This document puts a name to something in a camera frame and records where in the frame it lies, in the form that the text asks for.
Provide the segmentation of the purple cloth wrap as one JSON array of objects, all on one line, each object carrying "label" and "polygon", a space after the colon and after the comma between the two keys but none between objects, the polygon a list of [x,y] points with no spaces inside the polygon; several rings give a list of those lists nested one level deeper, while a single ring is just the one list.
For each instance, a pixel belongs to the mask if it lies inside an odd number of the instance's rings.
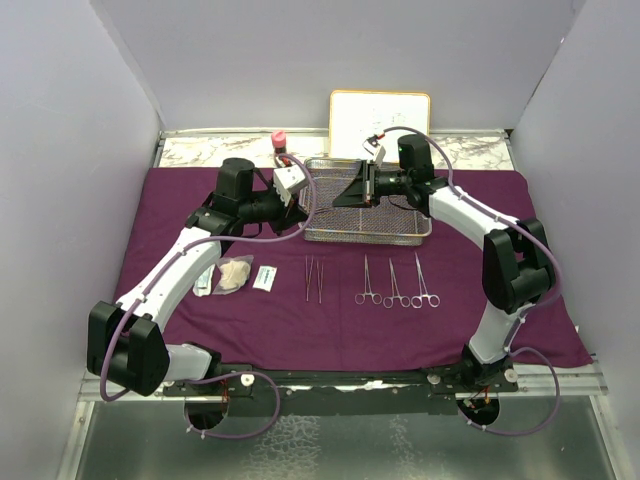
[{"label": "purple cloth wrap", "polygon": [[[168,252],[191,214],[215,188],[215,168],[156,168],[147,174],[114,301],[129,292]],[[456,185],[488,206],[526,219],[535,216],[528,185],[515,171],[458,170]],[[168,321],[167,344],[197,343],[222,354],[223,362],[274,370],[395,371],[455,363],[477,329],[486,305],[482,253],[442,222],[419,248],[321,243],[302,235],[271,244],[235,242],[230,257],[253,255],[257,267],[277,268],[270,292],[245,285],[229,295],[196,297],[191,291]],[[432,308],[391,309],[364,291],[364,255],[374,292],[390,293],[391,258],[401,294],[418,293],[417,252]],[[323,268],[322,302],[314,278],[306,301],[305,258]],[[554,367],[592,363],[562,300],[527,316],[514,350],[532,347]]]}]

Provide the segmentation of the steel tweezers front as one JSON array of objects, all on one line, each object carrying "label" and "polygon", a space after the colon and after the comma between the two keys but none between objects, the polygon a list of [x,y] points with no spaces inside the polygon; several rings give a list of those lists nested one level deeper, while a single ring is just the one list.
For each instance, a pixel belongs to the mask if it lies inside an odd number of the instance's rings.
[{"label": "steel tweezers front", "polygon": [[314,257],[305,257],[305,301],[308,302],[310,298],[311,282],[313,278],[314,270]]}]

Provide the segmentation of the white blue label packet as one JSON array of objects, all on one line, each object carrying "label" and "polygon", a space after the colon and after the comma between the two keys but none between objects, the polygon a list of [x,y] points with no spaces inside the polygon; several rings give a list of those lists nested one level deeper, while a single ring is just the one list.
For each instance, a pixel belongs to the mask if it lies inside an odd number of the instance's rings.
[{"label": "white blue label packet", "polygon": [[276,275],[276,267],[261,265],[255,277],[253,288],[265,292],[270,292],[272,290]]}]

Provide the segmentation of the white gauze bag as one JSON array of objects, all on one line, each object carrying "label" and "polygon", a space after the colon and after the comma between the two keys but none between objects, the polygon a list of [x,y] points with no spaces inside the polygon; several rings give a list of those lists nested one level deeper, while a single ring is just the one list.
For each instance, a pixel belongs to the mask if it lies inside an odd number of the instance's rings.
[{"label": "white gauze bag", "polygon": [[253,260],[253,255],[218,259],[215,266],[219,280],[212,294],[228,295],[240,290],[250,278]]}]

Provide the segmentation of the steel blunt tweezers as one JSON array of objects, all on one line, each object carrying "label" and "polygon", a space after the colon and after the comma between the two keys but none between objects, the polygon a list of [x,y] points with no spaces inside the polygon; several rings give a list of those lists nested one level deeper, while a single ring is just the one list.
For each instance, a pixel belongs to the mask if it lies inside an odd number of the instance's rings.
[{"label": "steel blunt tweezers", "polygon": [[408,296],[402,295],[399,290],[395,267],[391,258],[388,259],[389,276],[390,276],[390,294],[383,298],[382,305],[386,309],[391,309],[395,304],[399,304],[402,308],[409,308],[411,300]]}]

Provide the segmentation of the metal mesh tray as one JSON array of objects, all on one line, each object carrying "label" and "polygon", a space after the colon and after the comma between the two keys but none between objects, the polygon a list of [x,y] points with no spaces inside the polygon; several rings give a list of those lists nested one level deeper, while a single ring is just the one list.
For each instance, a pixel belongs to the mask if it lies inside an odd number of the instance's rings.
[{"label": "metal mesh tray", "polygon": [[316,189],[316,213],[303,236],[307,241],[415,247],[432,233],[432,222],[399,196],[384,197],[374,208],[335,208],[359,171],[358,160],[312,158],[305,161]]}]

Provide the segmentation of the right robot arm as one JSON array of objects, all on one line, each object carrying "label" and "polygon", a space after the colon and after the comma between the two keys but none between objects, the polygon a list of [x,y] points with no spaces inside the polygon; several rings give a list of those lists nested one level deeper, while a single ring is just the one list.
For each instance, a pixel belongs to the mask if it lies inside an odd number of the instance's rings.
[{"label": "right robot arm", "polygon": [[451,174],[436,174],[431,153],[439,145],[415,129],[403,132],[397,140],[398,169],[363,161],[332,205],[372,208],[383,197],[402,196],[423,216],[448,225],[481,249],[487,303],[480,323],[459,362],[431,370],[441,386],[481,391],[506,370],[516,333],[527,314],[544,304],[544,295],[559,279],[559,268],[538,220],[508,217],[463,192]]}]

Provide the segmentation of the steel forceps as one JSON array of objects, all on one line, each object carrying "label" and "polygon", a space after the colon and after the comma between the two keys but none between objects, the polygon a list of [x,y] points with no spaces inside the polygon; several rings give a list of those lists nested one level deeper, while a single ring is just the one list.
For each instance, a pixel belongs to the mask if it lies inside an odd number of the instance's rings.
[{"label": "steel forceps", "polygon": [[428,304],[431,308],[438,308],[441,304],[440,297],[429,292],[420,258],[417,253],[414,253],[414,257],[418,279],[418,294],[410,298],[410,306],[415,309],[420,309],[424,304]]}]

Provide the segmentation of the steel clamp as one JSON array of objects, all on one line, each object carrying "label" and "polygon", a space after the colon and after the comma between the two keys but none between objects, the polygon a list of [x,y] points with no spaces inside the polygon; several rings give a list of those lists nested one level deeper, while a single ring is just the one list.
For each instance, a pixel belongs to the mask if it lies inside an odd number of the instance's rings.
[{"label": "steel clamp", "polygon": [[383,301],[382,296],[379,293],[374,292],[372,289],[367,254],[364,255],[363,261],[363,279],[363,291],[354,296],[355,303],[357,305],[363,305],[367,300],[370,300],[374,305],[381,305]]}]

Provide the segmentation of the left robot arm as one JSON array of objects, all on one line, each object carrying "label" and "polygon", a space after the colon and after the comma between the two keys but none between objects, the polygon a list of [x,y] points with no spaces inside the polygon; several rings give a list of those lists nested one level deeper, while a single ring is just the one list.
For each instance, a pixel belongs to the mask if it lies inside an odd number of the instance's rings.
[{"label": "left robot arm", "polygon": [[265,189],[254,190],[259,169],[243,158],[228,158],[216,186],[187,218],[177,240],[128,293],[114,303],[98,302],[88,321],[87,368],[99,378],[103,400],[134,392],[152,394],[167,381],[186,381],[206,395],[220,385],[216,355],[194,344],[168,345],[163,336],[173,312],[195,281],[233,243],[246,243],[247,225],[268,224],[271,242],[300,235],[315,212],[300,207],[298,193],[317,192],[305,165],[293,158],[276,168]]}]

